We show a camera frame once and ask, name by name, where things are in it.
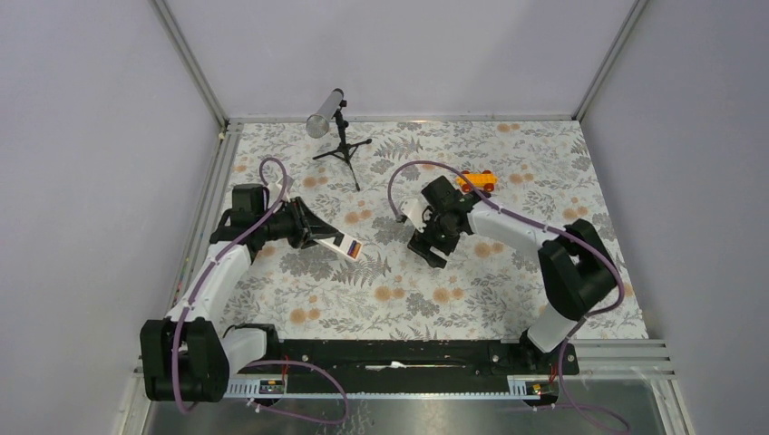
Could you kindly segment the white remote control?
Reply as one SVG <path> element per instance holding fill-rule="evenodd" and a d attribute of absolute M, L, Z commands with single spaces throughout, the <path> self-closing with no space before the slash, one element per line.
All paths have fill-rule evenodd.
<path fill-rule="evenodd" d="M 324 247 L 324 248 L 326 248 L 326 249 L 328 249 L 328 250 L 338 254 L 339 256 L 341 256 L 346 261 L 355 262 L 360 257 L 360 254 L 361 254 L 361 251 L 362 251 L 362 248 L 363 248 L 363 244 L 362 244 L 361 251 L 360 251 L 360 253 L 358 255 L 358 258 L 352 258 L 352 257 L 350 257 L 347 254 L 347 252 L 348 252 L 348 249 L 349 249 L 349 247 L 350 247 L 350 245 L 351 245 L 353 240 L 355 240 L 355 241 L 357 241 L 357 242 L 362 244 L 361 241 L 359 241 L 358 239 L 355 239 L 355 238 L 349 236 L 346 233 L 340 233 L 340 236 L 334 242 L 319 242 L 318 244 L 320 246 L 322 246 L 322 247 Z"/>

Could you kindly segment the orange battery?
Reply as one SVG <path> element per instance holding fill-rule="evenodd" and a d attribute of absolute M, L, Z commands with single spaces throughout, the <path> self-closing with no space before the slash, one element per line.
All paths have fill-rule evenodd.
<path fill-rule="evenodd" d="M 355 242 L 355 244 L 353 246 L 352 253 L 351 253 L 351 257 L 352 258 L 358 258 L 358 255 L 359 255 L 359 253 L 361 251 L 361 248 L 362 248 L 362 244 L 359 243 L 359 242 Z"/>

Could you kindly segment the blue purple battery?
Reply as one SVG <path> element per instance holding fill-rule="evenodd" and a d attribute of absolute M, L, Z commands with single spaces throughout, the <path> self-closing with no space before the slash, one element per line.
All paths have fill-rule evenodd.
<path fill-rule="evenodd" d="M 357 241 L 353 240 L 348 249 L 347 254 L 352 258 L 356 258 L 358 255 L 359 249 L 360 249 L 360 244 Z"/>

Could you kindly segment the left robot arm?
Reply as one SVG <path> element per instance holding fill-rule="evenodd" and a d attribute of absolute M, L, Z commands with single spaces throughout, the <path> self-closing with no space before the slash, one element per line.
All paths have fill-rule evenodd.
<path fill-rule="evenodd" d="M 342 247 L 345 234 L 315 215 L 300 197 L 282 199 L 282 187 L 237 185 L 209 239 L 207 257 L 182 298 L 160 320 L 141 328 L 144 386 L 152 401 L 220 401 L 229 379 L 248 363 L 259 372 L 278 367 L 281 349 L 263 326 L 218 333 L 237 283 L 268 242 L 295 249 Z"/>

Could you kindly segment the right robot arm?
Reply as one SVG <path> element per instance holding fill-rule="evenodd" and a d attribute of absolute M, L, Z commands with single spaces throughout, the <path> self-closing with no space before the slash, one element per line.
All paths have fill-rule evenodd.
<path fill-rule="evenodd" d="M 464 235 L 490 238 L 537 262 L 547 305 L 522 336 L 528 343 L 520 359 L 529 372 L 551 367 L 555 349 L 620 284 L 597 230 L 584 219 L 549 227 L 493 202 L 486 191 L 456 188 L 444 176 L 403 201 L 396 215 L 414 227 L 408 247 L 431 267 L 445 267 Z"/>

